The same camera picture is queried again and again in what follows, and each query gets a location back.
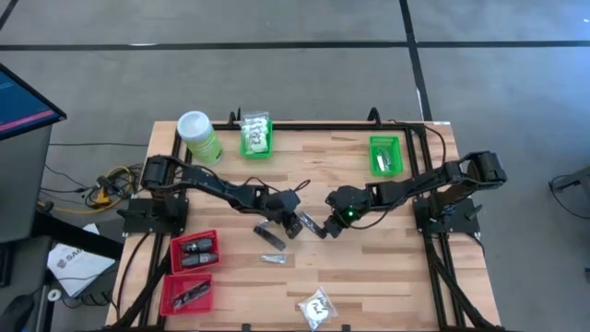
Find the green tray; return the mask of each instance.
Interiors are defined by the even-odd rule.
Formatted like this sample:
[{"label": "green tray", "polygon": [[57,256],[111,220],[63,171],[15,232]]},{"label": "green tray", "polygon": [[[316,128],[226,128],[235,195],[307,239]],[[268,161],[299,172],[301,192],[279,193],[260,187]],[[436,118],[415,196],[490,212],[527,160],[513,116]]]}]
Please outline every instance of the green tray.
[{"label": "green tray", "polygon": [[243,155],[246,159],[269,159],[270,153],[273,150],[273,121],[268,119],[266,124],[268,126],[268,134],[266,134],[266,142],[268,143],[268,150],[265,152],[259,153],[246,153],[246,140],[244,139],[242,132],[240,132],[240,136],[242,137],[242,142],[240,143],[240,154]]},{"label": "green tray", "polygon": [[[385,151],[389,156],[389,169],[381,171],[377,156]],[[392,176],[404,171],[402,151],[399,147],[397,136],[371,136],[369,137],[369,153],[371,155],[371,173],[375,176]]]}]

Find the red plastic bin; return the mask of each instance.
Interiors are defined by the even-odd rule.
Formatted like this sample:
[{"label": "red plastic bin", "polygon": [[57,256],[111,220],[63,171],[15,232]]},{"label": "red plastic bin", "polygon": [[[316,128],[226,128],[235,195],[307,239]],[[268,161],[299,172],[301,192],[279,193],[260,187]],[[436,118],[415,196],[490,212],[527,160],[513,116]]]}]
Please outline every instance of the red plastic bin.
[{"label": "red plastic bin", "polygon": [[[213,250],[211,251],[211,253],[217,254],[218,260],[215,262],[212,262],[211,264],[207,264],[207,265],[201,266],[201,267],[191,267],[191,268],[183,267],[181,264],[181,261],[182,261],[183,257],[188,255],[183,252],[183,244],[189,243],[194,240],[199,240],[199,239],[213,239]],[[218,233],[217,233],[217,231],[215,231],[215,230],[201,231],[198,233],[185,235],[185,236],[181,236],[181,237],[177,237],[177,238],[172,239],[170,241],[170,257],[171,257],[172,274],[195,272],[198,269],[212,267],[215,264],[218,264],[221,257],[220,257],[219,248],[218,248]]]},{"label": "red plastic bin", "polygon": [[[172,300],[176,296],[208,280],[211,281],[211,290],[209,293],[186,304],[178,310],[174,310]],[[159,301],[159,314],[163,316],[177,314],[203,314],[209,313],[211,310],[213,310],[213,277],[210,273],[169,275],[164,277],[162,297]]]}]

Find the wooden tabletop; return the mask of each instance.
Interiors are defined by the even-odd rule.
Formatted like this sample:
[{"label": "wooden tabletop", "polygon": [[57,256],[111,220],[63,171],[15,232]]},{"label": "wooden tabletop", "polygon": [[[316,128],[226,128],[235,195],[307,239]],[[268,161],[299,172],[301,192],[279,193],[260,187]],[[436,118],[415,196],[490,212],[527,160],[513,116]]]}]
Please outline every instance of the wooden tabletop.
[{"label": "wooden tabletop", "polygon": [[[443,135],[447,160],[458,159],[451,126],[426,125]],[[171,153],[175,126],[176,122],[154,124],[147,150],[149,156]],[[437,167],[442,160],[443,145],[436,135],[428,133],[432,163]],[[371,175],[368,157],[371,135],[375,132],[275,131],[272,157],[246,160],[239,152],[240,132],[218,131],[225,152],[213,169],[223,179],[235,183],[258,176],[279,189],[294,188],[301,181],[311,179],[298,193],[301,198],[298,210],[307,212],[323,225],[330,214],[324,201],[332,190],[344,184],[362,188],[367,182],[383,180]],[[395,180],[410,177],[402,132],[379,131],[378,135],[399,136],[405,171]],[[252,232],[262,217],[240,214],[227,202],[196,190],[189,190],[187,196],[190,211],[184,234],[218,231],[221,264],[206,270],[214,279],[214,311],[170,316],[167,330],[239,330],[244,323],[252,324],[255,330],[309,329],[297,303],[320,287],[338,311],[338,317],[322,324],[320,330],[339,330],[344,324],[351,325],[353,330],[438,330],[424,244],[416,231],[411,200],[393,210],[375,227],[365,231],[344,230],[337,239],[328,236],[321,240],[304,228],[295,240],[289,240],[282,227],[274,224],[270,230],[287,243],[283,253],[288,262],[281,266],[260,260],[260,254],[278,254]],[[358,226],[379,216],[380,213],[368,214]],[[132,235],[125,241],[116,290],[140,238],[141,234]],[[147,238],[129,269],[122,312],[145,285],[153,239],[154,235]],[[463,234],[451,235],[450,244],[459,285],[484,317],[499,324],[481,248]],[[155,324],[157,319],[160,289],[161,283],[154,291],[150,324]],[[450,295],[445,286],[442,289],[448,321],[452,324]],[[107,324],[115,320],[111,308]]]}]

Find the concrete floor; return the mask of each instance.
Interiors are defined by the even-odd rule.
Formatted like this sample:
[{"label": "concrete floor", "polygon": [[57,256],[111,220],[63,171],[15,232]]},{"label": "concrete floor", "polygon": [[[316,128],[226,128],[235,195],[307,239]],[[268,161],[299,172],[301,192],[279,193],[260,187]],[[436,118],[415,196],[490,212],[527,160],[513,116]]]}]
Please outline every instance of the concrete floor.
[{"label": "concrete floor", "polygon": [[[408,2],[423,42],[590,39],[587,1]],[[365,39],[405,39],[397,1],[20,0],[0,31],[0,44]],[[509,175],[499,191],[476,194],[484,203],[483,243],[503,325],[586,331],[590,221],[562,210],[547,181],[590,164],[590,50],[422,49],[419,55],[434,120],[452,122],[462,153],[497,151]],[[194,109],[226,119],[239,106],[275,119],[362,119],[372,106],[384,118],[421,118],[406,49],[0,52],[0,62],[67,112],[52,142],[146,143],[154,121]],[[90,184],[113,165],[141,162],[145,152],[52,147],[47,163]],[[43,184],[70,185],[50,173]],[[563,199],[590,215],[577,190]],[[61,217],[80,225],[104,221],[118,232],[112,214]],[[93,287],[108,290],[112,283],[104,278]],[[105,308],[70,311],[58,304],[53,331],[99,328],[105,315]]]}]

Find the computer monitor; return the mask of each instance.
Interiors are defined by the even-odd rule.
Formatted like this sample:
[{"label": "computer monitor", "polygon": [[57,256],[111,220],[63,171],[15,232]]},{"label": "computer monitor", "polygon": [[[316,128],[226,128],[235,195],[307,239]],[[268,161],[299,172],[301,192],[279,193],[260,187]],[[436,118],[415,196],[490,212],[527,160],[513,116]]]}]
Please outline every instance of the computer monitor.
[{"label": "computer monitor", "polygon": [[62,110],[0,64],[0,140],[65,118]]}]

